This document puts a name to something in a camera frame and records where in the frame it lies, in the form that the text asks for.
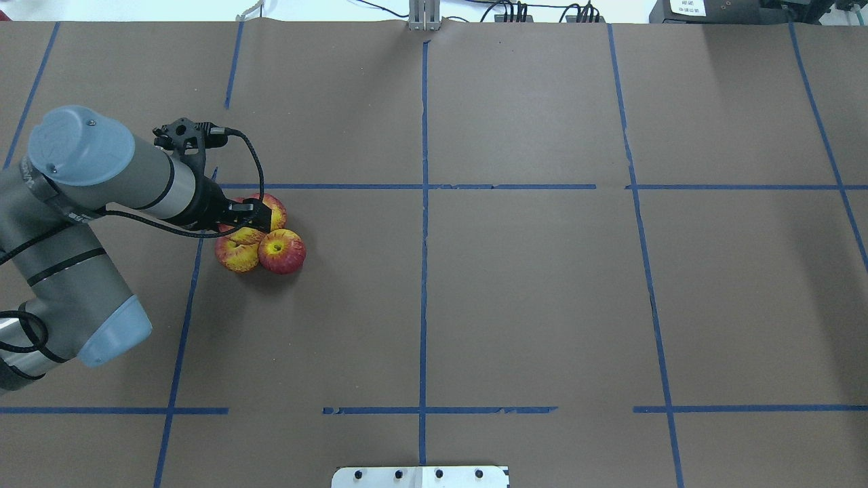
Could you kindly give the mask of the red yellow apple alone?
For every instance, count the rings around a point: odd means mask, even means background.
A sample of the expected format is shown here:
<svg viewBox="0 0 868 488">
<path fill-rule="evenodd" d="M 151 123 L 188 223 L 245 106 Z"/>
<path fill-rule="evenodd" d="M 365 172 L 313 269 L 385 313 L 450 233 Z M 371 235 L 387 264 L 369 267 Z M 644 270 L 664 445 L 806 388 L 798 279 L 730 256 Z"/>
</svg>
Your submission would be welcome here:
<svg viewBox="0 0 868 488">
<path fill-rule="evenodd" d="M 224 236 L 224 238 L 235 242 L 239 246 L 258 246 L 264 240 L 266 234 L 266 232 L 250 228 L 250 226 L 242 226 L 242 228 Z"/>
</svg>

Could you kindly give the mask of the red yellow apple back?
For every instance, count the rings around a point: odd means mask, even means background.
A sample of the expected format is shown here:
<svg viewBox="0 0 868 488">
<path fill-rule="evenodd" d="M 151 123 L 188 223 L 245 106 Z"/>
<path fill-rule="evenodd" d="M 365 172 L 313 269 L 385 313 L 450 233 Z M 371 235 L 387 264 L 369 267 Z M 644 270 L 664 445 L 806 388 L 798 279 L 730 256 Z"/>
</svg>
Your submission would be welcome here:
<svg viewBox="0 0 868 488">
<path fill-rule="evenodd" d="M 261 200 L 264 206 L 271 210 L 269 232 L 285 228 L 286 220 L 288 219 L 288 211 L 286 211 L 285 204 L 282 203 L 282 201 L 277 197 L 274 197 L 274 195 L 269 194 L 269 192 L 264 192 L 264 194 L 255 192 L 239 201 L 241 201 L 241 203 L 248 203 L 248 201 L 253 201 L 254 199 Z"/>
</svg>

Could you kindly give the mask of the red yellow apple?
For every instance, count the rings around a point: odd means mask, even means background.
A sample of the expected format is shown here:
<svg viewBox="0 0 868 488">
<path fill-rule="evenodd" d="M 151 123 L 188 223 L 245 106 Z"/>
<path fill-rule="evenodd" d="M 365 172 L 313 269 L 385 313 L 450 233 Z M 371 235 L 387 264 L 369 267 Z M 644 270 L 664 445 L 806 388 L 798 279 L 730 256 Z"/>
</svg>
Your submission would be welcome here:
<svg viewBox="0 0 868 488">
<path fill-rule="evenodd" d="M 248 203 L 248 201 L 253 201 L 254 199 L 261 200 L 264 206 L 271 210 L 269 232 L 285 228 L 286 220 L 288 219 L 288 211 L 286 211 L 285 204 L 282 203 L 282 201 L 277 197 L 274 197 L 274 195 L 269 194 L 269 192 L 264 192 L 264 194 L 255 192 L 239 201 L 241 201 L 241 203 Z"/>
<path fill-rule="evenodd" d="M 265 235 L 258 244 L 258 262 L 276 275 L 300 271 L 307 258 L 307 245 L 294 231 L 280 228 Z"/>
<path fill-rule="evenodd" d="M 223 268 L 245 274 L 258 266 L 258 242 L 243 244 L 223 236 L 215 240 L 214 255 Z"/>
</svg>

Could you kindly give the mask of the red yellow apple front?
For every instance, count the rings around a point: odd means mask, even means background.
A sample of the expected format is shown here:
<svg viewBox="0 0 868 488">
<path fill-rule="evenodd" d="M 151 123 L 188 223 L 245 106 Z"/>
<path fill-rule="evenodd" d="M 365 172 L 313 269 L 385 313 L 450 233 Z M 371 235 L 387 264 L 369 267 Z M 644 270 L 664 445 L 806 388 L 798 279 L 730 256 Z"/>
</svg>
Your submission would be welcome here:
<svg viewBox="0 0 868 488">
<path fill-rule="evenodd" d="M 214 255 L 223 268 L 245 274 L 258 266 L 258 242 L 243 244 L 223 236 L 215 240 Z"/>
</svg>

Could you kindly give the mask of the red yellow apple left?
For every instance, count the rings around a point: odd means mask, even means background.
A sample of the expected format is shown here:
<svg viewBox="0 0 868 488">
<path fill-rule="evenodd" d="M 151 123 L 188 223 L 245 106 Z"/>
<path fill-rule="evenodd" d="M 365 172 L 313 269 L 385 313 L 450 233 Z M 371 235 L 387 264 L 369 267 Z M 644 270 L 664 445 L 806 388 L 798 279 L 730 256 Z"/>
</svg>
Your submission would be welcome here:
<svg viewBox="0 0 868 488">
<path fill-rule="evenodd" d="M 265 235 L 258 244 L 258 262 L 276 275 L 300 271 L 307 258 L 307 245 L 294 231 L 280 228 Z"/>
</svg>

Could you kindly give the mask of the upper black orange connector box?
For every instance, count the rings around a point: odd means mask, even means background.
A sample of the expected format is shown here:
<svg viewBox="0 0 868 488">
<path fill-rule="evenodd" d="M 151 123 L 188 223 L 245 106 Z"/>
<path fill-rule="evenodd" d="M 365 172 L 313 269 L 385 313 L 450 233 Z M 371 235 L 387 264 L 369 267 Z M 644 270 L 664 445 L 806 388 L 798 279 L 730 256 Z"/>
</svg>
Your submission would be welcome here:
<svg viewBox="0 0 868 488">
<path fill-rule="evenodd" d="M 524 2 L 507 3 L 501 2 L 503 12 L 493 15 L 493 21 L 497 24 L 530 24 L 533 17 L 530 15 L 530 6 Z"/>
</svg>

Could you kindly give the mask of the black computer box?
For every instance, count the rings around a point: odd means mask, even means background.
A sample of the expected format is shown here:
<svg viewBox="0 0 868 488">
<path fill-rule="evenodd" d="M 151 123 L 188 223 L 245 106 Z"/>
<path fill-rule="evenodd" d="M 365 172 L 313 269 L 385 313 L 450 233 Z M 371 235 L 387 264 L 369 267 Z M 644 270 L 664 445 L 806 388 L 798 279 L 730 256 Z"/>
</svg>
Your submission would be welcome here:
<svg viewBox="0 0 868 488">
<path fill-rule="evenodd" d="M 760 1 L 656 1 L 649 24 L 759 25 Z"/>
</svg>

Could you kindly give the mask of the aluminium frame post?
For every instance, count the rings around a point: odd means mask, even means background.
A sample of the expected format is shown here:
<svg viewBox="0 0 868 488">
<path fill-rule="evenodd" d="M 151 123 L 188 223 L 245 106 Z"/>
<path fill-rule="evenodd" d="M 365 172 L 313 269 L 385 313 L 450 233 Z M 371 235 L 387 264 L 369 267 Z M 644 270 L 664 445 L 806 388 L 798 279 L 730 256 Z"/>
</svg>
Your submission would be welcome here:
<svg viewBox="0 0 868 488">
<path fill-rule="evenodd" d="M 410 31 L 439 31 L 442 26 L 440 0 L 409 0 L 407 25 Z"/>
</svg>

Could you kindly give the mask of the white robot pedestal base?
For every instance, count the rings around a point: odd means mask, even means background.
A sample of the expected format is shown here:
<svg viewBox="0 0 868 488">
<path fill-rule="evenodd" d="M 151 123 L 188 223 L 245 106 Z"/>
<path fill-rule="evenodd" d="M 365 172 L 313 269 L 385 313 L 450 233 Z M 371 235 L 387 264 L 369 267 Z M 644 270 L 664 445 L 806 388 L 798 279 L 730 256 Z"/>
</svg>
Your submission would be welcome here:
<svg viewBox="0 0 868 488">
<path fill-rule="evenodd" d="M 502 466 L 370 466 L 336 470 L 332 487 L 509 487 Z"/>
</svg>

